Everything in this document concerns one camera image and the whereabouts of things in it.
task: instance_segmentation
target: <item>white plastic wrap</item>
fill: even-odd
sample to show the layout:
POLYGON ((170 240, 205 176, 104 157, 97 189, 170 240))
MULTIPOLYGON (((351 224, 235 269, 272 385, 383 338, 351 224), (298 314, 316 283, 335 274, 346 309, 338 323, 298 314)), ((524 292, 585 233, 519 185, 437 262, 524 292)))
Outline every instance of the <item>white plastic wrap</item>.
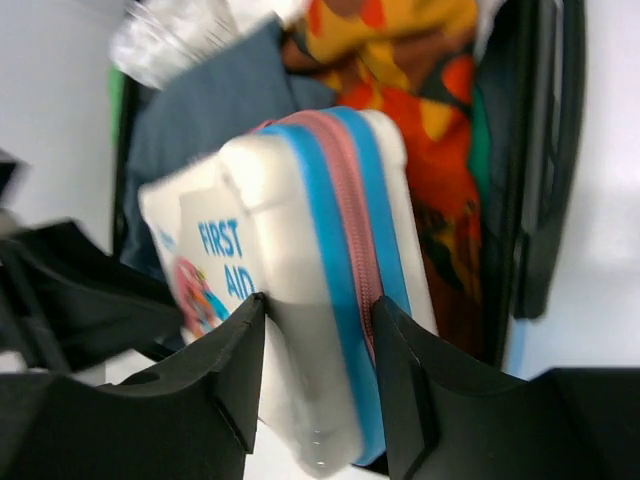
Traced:
POLYGON ((116 67, 161 89, 172 78, 239 38, 227 0, 128 2, 111 42, 116 67))

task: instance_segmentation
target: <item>black robotic claw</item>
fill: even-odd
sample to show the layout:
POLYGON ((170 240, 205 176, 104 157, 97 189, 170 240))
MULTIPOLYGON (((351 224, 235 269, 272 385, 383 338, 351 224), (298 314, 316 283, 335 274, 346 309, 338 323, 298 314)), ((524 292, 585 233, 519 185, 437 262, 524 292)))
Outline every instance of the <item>black robotic claw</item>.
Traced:
POLYGON ((524 382, 389 299, 373 325, 392 479, 638 478, 640 370, 555 369, 524 382))
POLYGON ((254 445, 264 301, 122 384, 0 377, 3 480, 241 479, 254 445))

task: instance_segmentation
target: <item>folded clothing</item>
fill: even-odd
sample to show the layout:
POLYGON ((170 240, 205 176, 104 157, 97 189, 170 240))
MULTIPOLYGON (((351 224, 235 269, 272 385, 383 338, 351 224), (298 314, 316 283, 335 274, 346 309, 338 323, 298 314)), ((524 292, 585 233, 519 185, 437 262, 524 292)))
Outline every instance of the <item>folded clothing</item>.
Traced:
POLYGON ((282 55, 338 104, 399 126, 438 332, 480 356, 480 199, 468 168, 476 21, 474 0, 313 0, 282 55))
POLYGON ((262 122, 335 103, 320 82, 288 75, 282 65, 278 20, 189 70, 167 85, 139 114, 127 162, 124 211, 128 234, 121 260, 163 278, 140 214, 138 190, 218 150, 262 122))

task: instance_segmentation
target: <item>blue stripe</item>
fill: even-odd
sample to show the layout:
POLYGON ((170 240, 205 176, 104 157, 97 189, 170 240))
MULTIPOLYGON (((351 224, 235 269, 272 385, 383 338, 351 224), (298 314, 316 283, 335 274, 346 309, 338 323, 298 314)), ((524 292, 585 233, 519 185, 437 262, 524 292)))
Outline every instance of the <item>blue stripe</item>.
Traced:
POLYGON ((389 192, 380 149, 367 121, 355 110, 335 107, 327 110, 346 124, 358 149, 360 172, 364 183, 371 219, 371 230, 376 245, 378 265, 384 293, 407 315, 411 315, 409 295, 402 271, 400 249, 389 204, 389 192))
POLYGON ((272 125, 259 133, 284 137, 297 154, 363 434, 364 448, 356 463, 368 465, 385 451, 382 409, 376 373, 360 325, 347 238, 326 159, 320 144, 304 127, 272 125))

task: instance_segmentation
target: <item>orange patterned fabric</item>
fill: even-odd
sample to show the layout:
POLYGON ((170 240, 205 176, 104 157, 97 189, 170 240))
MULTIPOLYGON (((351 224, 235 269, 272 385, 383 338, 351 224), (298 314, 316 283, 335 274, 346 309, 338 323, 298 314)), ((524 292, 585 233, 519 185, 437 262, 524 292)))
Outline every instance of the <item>orange patterned fabric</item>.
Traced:
POLYGON ((440 336, 479 356, 480 204, 467 168, 476 16, 475 0, 312 0, 282 55, 340 105, 398 124, 440 336))

